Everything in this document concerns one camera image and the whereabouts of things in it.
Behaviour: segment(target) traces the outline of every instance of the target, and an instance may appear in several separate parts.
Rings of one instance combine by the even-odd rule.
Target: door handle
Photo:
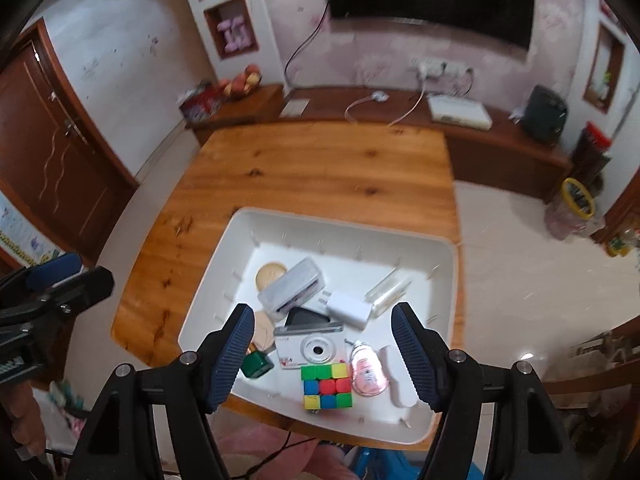
[[[65,119],[64,125],[65,125],[65,137],[71,137],[71,138],[80,137],[80,140],[82,140],[82,142],[85,143],[85,145],[91,150],[91,152],[95,153],[94,149],[91,147],[89,142],[84,138],[84,135],[80,133],[80,130],[72,120]]]
[[[65,119],[65,137],[72,136],[75,137],[78,133],[76,132],[76,128],[74,124],[69,121],[69,119]]]

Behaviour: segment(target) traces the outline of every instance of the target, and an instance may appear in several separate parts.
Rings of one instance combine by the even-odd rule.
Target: white wall
[[[616,93],[609,107],[609,113],[604,114],[595,106],[583,99],[584,91],[589,82],[593,59],[596,56],[598,32],[600,23],[609,28],[613,35],[625,45],[625,58],[620,71],[620,79]],[[567,153],[574,150],[580,131],[587,121],[592,121],[602,131],[611,136],[615,131],[625,107],[640,82],[640,54],[628,35],[622,33],[607,17],[600,12],[600,0],[584,0],[584,25],[582,28],[582,44],[575,76],[572,81],[567,104],[569,115],[560,142]]]
[[[45,0],[65,73],[103,137],[136,174],[180,122],[177,97],[214,78],[186,0]]]
[[[602,172],[604,191],[598,198],[603,211],[614,205],[640,167],[640,99],[637,99],[611,147],[612,160]]]
[[[625,44],[625,58],[618,81],[618,88],[608,114],[602,113],[582,98],[591,75],[600,23],[607,25],[609,30]],[[573,151],[580,137],[580,131],[587,121],[592,121],[607,136],[611,137],[618,124],[620,124],[626,106],[630,103],[632,94],[638,84],[640,84],[640,54],[638,49],[631,41],[631,38],[623,34],[615,24],[600,12],[600,0],[585,0],[582,45],[574,81],[567,99],[569,116],[560,139],[564,150],[567,153]],[[608,211],[611,208],[640,165],[640,100],[635,102],[632,107],[625,124],[613,142],[610,154],[612,159],[602,173],[604,191],[598,199],[603,211]]]

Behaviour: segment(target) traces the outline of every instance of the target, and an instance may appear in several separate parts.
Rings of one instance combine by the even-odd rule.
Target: wooden table
[[[220,130],[158,215],[131,271],[111,336],[151,366],[180,354],[177,339],[209,259],[244,206],[438,235],[460,243],[453,177],[442,133],[380,124],[298,122]],[[452,348],[463,347],[458,246]],[[392,447],[316,428],[233,395],[226,407],[334,442]],[[411,446],[427,449],[430,439]]]

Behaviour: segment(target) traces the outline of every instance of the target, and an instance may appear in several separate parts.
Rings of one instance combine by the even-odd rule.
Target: screw
[[[118,377],[126,377],[131,371],[131,365],[120,365],[116,368],[116,375]]]
[[[191,350],[189,350],[188,352],[183,353],[180,356],[180,362],[183,365],[191,365],[194,364],[194,362],[196,362],[196,360],[198,359],[198,354],[196,354],[196,352],[193,352]]]
[[[516,368],[520,373],[523,373],[525,375],[530,374],[533,371],[533,366],[531,366],[526,361],[518,361],[516,363]]]
[[[439,266],[440,264],[437,264],[435,267],[433,267],[433,269],[431,269],[431,272],[427,274],[427,280],[431,279],[431,277],[433,276],[433,273],[438,269]]]
[[[463,363],[466,360],[466,354],[462,350],[449,351],[449,359],[455,363]]]

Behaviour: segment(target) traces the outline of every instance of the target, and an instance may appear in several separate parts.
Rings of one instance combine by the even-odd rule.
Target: pink bottle
[[[361,341],[356,341],[351,353],[351,384],[354,391],[363,397],[373,397],[385,391],[389,379],[382,371],[376,351]]]

